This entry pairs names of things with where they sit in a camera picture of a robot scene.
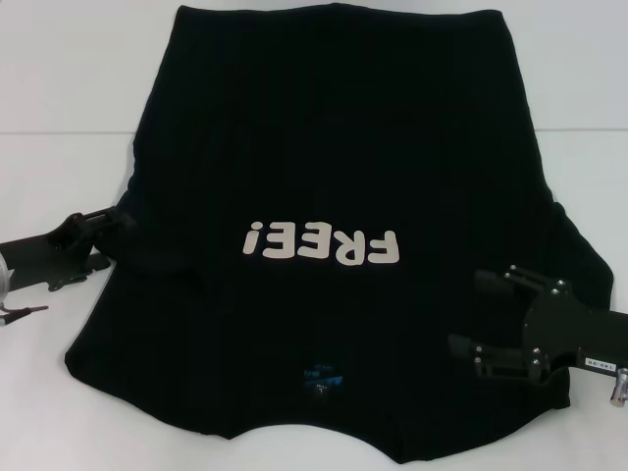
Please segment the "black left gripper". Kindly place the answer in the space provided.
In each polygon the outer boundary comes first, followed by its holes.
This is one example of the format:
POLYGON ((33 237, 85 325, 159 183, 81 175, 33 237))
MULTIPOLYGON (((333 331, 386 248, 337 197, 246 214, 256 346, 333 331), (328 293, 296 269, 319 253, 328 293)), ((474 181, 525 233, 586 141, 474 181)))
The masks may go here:
POLYGON ((50 233, 2 243, 1 255, 13 271, 10 290, 46 283, 54 292, 85 282, 109 267, 107 256, 90 254, 92 244, 134 226, 133 218, 119 208, 105 208, 71 214, 50 233))

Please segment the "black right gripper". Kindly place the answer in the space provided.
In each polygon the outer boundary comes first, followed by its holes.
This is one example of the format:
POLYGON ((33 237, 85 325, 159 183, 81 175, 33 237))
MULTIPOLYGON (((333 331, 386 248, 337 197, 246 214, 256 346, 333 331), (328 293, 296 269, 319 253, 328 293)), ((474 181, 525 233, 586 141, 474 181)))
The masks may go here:
POLYGON ((500 298, 534 298, 524 318, 522 350, 449 335, 451 355, 471 364, 478 377, 543 384, 564 368, 615 376, 627 367, 627 315, 589 306, 572 285, 510 265, 478 270, 476 291, 500 298))

